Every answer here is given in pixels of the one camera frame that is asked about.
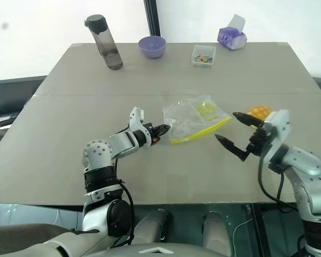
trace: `tissue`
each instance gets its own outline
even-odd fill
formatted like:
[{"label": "tissue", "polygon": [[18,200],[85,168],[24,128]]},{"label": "tissue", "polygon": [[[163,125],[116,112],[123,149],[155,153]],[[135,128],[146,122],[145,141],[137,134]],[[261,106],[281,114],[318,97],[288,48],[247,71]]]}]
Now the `tissue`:
[{"label": "tissue", "polygon": [[229,50],[243,48],[247,41],[242,32],[244,25],[245,19],[235,14],[228,26],[219,30],[218,42]]}]

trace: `purple tissue box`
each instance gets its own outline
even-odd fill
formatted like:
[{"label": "purple tissue box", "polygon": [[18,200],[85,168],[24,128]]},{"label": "purple tissue box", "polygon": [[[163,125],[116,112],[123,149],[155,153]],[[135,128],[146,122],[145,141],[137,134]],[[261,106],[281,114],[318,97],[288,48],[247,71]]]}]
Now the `purple tissue box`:
[{"label": "purple tissue box", "polygon": [[229,50],[243,48],[246,44],[246,35],[236,28],[226,27],[221,28],[218,34],[218,42]]}]

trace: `gray plastic bottle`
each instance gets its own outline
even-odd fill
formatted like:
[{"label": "gray plastic bottle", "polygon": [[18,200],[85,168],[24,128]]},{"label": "gray plastic bottle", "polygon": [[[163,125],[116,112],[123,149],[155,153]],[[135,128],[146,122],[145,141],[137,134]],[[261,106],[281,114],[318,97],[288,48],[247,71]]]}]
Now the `gray plastic bottle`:
[{"label": "gray plastic bottle", "polygon": [[118,70],[123,66],[119,51],[109,31],[105,17],[100,14],[89,16],[85,21],[94,37],[98,51],[104,58],[108,68]]}]

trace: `floor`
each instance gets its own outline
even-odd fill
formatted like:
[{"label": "floor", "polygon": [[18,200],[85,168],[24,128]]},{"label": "floor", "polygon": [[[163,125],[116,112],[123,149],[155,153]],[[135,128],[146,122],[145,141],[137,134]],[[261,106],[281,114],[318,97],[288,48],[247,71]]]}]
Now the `floor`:
[{"label": "floor", "polygon": [[[136,206],[136,220],[141,220],[149,211],[158,208],[171,215],[168,242],[201,245],[203,216],[211,210],[221,214],[229,234],[240,223],[251,218],[244,204],[201,204]],[[37,206],[0,204],[0,225],[22,223],[49,223],[68,229],[81,229],[82,213]],[[296,250],[296,240],[303,233],[301,220],[296,212],[281,214],[278,211],[263,213],[271,255],[291,256]],[[235,233],[238,257],[259,256],[253,223],[241,226]]]}]

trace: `gray table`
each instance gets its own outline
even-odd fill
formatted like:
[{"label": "gray table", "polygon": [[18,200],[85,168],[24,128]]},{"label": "gray table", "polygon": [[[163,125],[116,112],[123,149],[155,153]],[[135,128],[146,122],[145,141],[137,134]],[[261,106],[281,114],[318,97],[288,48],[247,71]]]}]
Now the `gray table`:
[{"label": "gray table", "polygon": [[[0,143],[0,202],[81,205],[85,193],[81,152],[90,140],[126,127],[134,106],[145,121],[163,123],[162,107],[209,94],[225,111],[255,105],[288,109],[288,144],[321,156],[321,91],[287,43],[219,44],[212,69],[191,66],[192,43],[170,43],[160,59],[144,58],[137,44],[118,44],[124,60],[109,70],[94,44],[73,44]],[[253,130],[235,119],[219,130],[245,147]],[[257,183],[258,157],[244,163],[206,135],[155,146],[121,159],[118,177],[135,203],[266,202]],[[264,172],[275,195],[278,175]],[[293,201],[286,181],[283,199]]]}]

